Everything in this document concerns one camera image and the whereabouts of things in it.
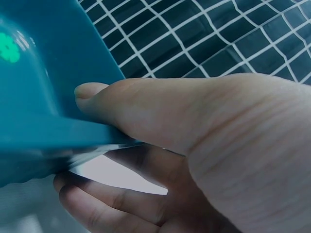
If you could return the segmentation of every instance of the tiled wall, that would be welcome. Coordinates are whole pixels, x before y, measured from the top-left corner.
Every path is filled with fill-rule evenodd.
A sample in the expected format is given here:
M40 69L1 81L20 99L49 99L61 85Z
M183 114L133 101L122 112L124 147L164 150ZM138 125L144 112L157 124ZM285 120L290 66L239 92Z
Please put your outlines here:
M127 78L239 72L311 84L310 0L80 0Z

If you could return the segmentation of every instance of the white surface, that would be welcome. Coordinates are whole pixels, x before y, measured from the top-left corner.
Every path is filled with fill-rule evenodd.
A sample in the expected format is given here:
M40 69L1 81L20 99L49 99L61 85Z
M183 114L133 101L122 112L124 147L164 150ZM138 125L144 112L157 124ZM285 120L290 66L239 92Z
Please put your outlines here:
M129 169L100 156L77 168L79 174L104 184L166 194ZM0 233L87 233L60 205L53 176L0 189Z

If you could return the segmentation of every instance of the finger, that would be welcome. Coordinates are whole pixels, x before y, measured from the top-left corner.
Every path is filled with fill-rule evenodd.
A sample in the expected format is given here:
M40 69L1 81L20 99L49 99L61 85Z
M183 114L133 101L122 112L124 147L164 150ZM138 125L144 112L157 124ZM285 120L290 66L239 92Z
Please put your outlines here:
M310 89L254 74L136 79L78 104L131 137L186 155L205 196L243 232L270 227L283 232L284 221L293 226L311 209L298 195L310 193L305 180L310 176Z
M144 145L110 151L105 156L169 190L177 190L193 182L186 158L159 147Z
M206 133L218 130L250 108L270 101L291 82L264 75L217 79L130 79L77 98L85 113L117 126L129 136L187 155ZM92 89L84 84L76 93Z
M64 186L59 198L68 212L92 233L157 233L159 227L116 210L76 186Z
M163 195L111 187L71 172L55 177L54 187L57 192L67 185L77 186L114 209L136 215L154 224L158 224L162 219L161 211L164 210L162 206L165 204Z

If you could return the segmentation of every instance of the fingernail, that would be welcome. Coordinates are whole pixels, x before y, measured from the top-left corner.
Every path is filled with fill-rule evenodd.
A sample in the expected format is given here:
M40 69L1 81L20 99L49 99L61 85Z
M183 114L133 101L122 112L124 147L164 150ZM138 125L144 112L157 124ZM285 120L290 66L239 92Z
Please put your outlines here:
M103 83L85 83L74 90L77 99L89 99L108 87Z

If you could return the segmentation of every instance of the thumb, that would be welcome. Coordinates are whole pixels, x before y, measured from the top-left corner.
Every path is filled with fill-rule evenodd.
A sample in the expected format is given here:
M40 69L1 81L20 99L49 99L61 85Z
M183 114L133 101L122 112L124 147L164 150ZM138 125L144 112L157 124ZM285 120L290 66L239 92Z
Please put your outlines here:
M309 222L310 87L258 74L131 79L80 98L89 87L76 90L82 111L186 155L211 204L243 232L290 233Z

